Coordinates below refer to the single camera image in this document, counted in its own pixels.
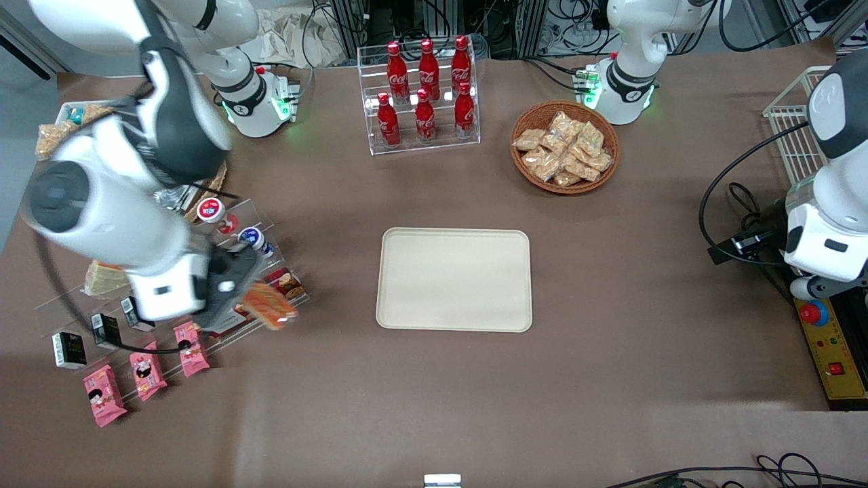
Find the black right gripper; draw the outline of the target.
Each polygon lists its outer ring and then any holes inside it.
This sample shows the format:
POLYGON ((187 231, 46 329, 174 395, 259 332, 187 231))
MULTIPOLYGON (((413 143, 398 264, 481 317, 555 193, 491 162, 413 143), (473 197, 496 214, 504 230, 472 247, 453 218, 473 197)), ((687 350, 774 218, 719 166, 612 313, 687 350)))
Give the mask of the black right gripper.
POLYGON ((262 281, 267 259, 252 246, 213 246, 208 263, 205 306, 202 309, 202 330, 215 331, 226 313, 231 313, 234 327, 252 321, 251 312, 234 308, 254 282, 262 281))

